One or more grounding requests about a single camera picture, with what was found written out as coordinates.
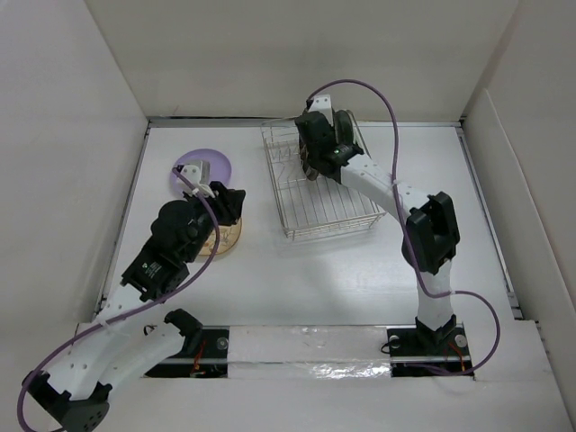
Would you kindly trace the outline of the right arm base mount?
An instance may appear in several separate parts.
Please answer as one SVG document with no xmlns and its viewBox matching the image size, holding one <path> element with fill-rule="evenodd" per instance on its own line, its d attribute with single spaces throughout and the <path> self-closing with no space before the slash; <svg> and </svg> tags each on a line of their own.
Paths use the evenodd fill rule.
<svg viewBox="0 0 576 432">
<path fill-rule="evenodd" d="M 446 370 L 449 374 L 466 371 L 468 376 L 473 376 L 470 372 L 472 358 L 461 326 L 438 346 L 432 347 L 419 341 L 415 327 L 387 328 L 386 336 L 381 352 L 390 358 L 393 378 L 441 376 L 441 373 L 433 371 L 434 368 Z"/>
</svg>

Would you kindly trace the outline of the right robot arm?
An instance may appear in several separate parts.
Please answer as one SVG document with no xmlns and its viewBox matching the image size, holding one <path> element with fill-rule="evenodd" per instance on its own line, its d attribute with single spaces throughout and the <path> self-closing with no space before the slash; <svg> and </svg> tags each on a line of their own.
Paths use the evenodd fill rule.
<svg viewBox="0 0 576 432">
<path fill-rule="evenodd" d="M 416 343 L 435 354 L 448 343 L 456 318 L 450 289 L 451 262 L 460 232 L 452 198 L 426 194 L 398 181 L 357 143 L 349 112 L 305 112 L 294 119 L 302 170 L 314 181 L 324 176 L 355 190 L 388 212 L 402 230 L 401 253 L 417 277 Z"/>
</svg>

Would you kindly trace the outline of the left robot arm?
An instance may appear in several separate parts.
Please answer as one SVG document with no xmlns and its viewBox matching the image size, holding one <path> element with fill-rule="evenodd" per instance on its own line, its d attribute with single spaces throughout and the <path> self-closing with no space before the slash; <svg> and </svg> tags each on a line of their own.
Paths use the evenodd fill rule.
<svg viewBox="0 0 576 432">
<path fill-rule="evenodd" d="M 246 193 L 218 181 L 192 186 L 165 203 L 150 236 L 121 275 L 91 326 L 63 343 L 22 380 L 17 419 L 30 430 L 24 400 L 32 397 L 63 431 L 93 431 L 110 410 L 112 395 L 162 360 L 200 348 L 203 325 L 166 302 L 193 284 L 188 266 L 210 235 L 241 218 Z"/>
</svg>

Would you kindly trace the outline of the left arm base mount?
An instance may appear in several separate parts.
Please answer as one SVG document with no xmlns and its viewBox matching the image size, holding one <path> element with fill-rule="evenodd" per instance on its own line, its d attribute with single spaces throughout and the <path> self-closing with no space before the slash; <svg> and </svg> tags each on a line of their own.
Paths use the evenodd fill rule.
<svg viewBox="0 0 576 432">
<path fill-rule="evenodd" d="M 229 327 L 208 327 L 202 331 L 201 341 L 189 354 L 184 350 L 147 371 L 147 378 L 197 378 L 228 377 Z"/>
</svg>

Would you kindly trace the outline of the tan plate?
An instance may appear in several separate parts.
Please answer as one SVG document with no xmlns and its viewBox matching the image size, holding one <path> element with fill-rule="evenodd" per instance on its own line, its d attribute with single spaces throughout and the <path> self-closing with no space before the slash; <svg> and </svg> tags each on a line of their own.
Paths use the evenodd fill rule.
<svg viewBox="0 0 576 432">
<path fill-rule="evenodd" d="M 215 255 L 222 255 L 230 251 L 238 243 L 241 232 L 242 232 L 242 219 L 231 226 L 219 226 L 220 232 L 220 242 L 216 248 Z M 216 231 L 213 231 L 208 239 L 204 242 L 201 251 L 199 252 L 200 257 L 208 257 L 215 246 L 216 243 Z"/>
</svg>

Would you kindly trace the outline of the black rimmed patterned plate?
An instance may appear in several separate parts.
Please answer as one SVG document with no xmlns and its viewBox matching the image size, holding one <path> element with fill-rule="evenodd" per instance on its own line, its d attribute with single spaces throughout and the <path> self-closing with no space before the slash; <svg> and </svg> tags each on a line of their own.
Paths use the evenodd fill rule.
<svg viewBox="0 0 576 432">
<path fill-rule="evenodd" d="M 320 174 L 321 153 L 314 142 L 299 136 L 299 156 L 302 170 L 308 180 L 315 181 Z"/>
</svg>

